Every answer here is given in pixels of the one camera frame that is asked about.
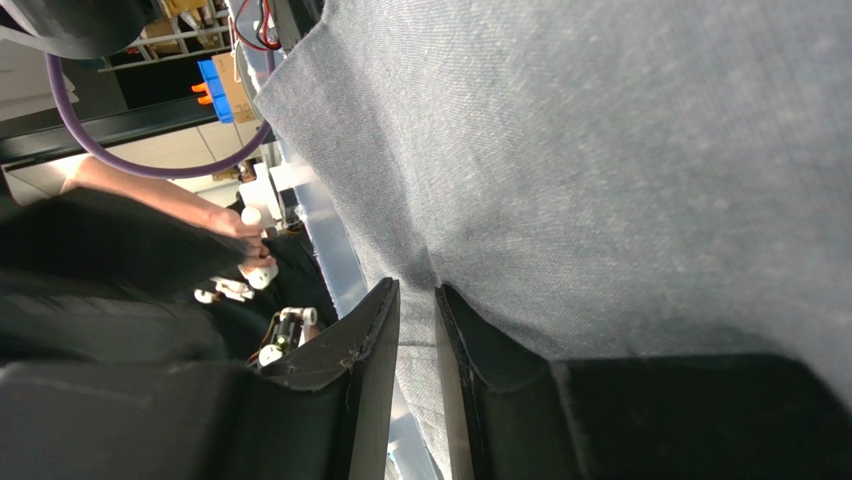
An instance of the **cardboard box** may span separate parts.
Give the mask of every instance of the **cardboard box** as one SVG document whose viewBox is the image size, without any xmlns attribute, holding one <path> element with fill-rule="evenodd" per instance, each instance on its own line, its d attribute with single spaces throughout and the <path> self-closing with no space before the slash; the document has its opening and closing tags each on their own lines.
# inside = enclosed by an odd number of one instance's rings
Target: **cardboard box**
<svg viewBox="0 0 852 480">
<path fill-rule="evenodd" d="M 230 53 L 222 53 L 214 55 L 213 65 L 216 67 L 216 73 L 219 74 L 219 79 L 222 81 L 222 88 L 225 90 L 225 96 L 228 98 L 228 105 L 231 107 L 231 112 L 234 114 L 235 123 L 246 123 L 257 119 L 249 105 L 249 98 L 246 95 L 245 88 L 242 82 L 235 82 L 234 75 L 239 78 L 239 73 L 234 70 L 234 59 Z"/>
</svg>

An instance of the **white device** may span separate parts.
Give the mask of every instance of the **white device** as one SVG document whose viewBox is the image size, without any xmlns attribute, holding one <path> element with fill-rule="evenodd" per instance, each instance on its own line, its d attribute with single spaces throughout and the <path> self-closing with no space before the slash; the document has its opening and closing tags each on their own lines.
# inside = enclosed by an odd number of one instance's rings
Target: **white device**
<svg viewBox="0 0 852 480">
<path fill-rule="evenodd" d="M 243 209 L 240 219 L 246 225 L 260 225 L 263 220 L 263 215 L 260 211 L 253 207 Z M 243 269 L 240 267 L 240 273 L 248 280 L 251 288 L 255 290 L 263 290 L 272 283 L 272 279 L 278 276 L 278 265 L 270 265 L 268 267 Z"/>
</svg>

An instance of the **wall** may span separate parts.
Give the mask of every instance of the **wall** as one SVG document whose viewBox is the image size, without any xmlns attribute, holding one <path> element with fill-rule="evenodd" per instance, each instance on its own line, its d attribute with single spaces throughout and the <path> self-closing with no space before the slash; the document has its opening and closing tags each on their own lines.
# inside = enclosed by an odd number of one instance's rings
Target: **wall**
<svg viewBox="0 0 852 480">
<path fill-rule="evenodd" d="M 219 122 L 187 128 L 157 137 L 126 143 L 109 149 L 128 161 L 154 167 L 194 167 L 206 165 L 239 150 L 254 135 L 258 122 L 223 124 Z M 22 204 L 59 194 L 69 172 L 85 155 L 55 160 L 7 172 L 15 199 Z M 214 182 L 211 176 L 175 180 L 176 184 L 217 203 L 227 205 L 236 198 L 238 183 Z"/>
</svg>

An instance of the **blue plastic part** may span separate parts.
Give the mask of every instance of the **blue plastic part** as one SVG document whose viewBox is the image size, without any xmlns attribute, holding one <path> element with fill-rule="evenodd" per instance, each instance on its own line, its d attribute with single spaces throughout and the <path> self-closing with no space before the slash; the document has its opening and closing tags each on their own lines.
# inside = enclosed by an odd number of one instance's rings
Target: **blue plastic part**
<svg viewBox="0 0 852 480">
<path fill-rule="evenodd" d="M 228 105 L 228 97 L 225 96 L 225 89 L 222 87 L 222 80 L 219 79 L 213 60 L 200 60 L 198 68 L 201 69 L 201 77 L 207 84 L 210 97 L 213 98 L 213 109 L 216 110 L 219 121 L 222 123 L 233 122 L 234 114 L 231 112 L 231 106 Z"/>
</svg>

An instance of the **finger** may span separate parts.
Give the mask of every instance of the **finger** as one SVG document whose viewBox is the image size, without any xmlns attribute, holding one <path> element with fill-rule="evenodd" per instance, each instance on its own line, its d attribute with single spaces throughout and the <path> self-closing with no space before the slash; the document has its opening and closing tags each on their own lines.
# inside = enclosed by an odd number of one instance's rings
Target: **finger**
<svg viewBox="0 0 852 480">
<path fill-rule="evenodd" d="M 275 258 L 266 257 L 266 258 L 249 258 L 242 265 L 240 265 L 243 269 L 253 269 L 253 268 L 261 268 L 261 267 L 269 267 L 275 264 Z"/>
<path fill-rule="evenodd" d="M 245 223 L 238 223 L 234 230 L 237 234 L 237 237 L 257 237 L 260 238 L 260 234 L 263 232 L 263 227 L 260 225 L 246 225 Z"/>
<path fill-rule="evenodd" d="M 246 249 L 246 258 L 255 258 L 255 257 L 263 258 L 265 256 L 267 256 L 267 255 L 263 255 L 263 247 L 262 246 L 253 247 L 253 246 L 249 245 L 249 247 Z"/>
<path fill-rule="evenodd" d="M 263 245 L 260 237 L 245 237 L 243 240 L 251 247 L 260 248 Z"/>
</svg>

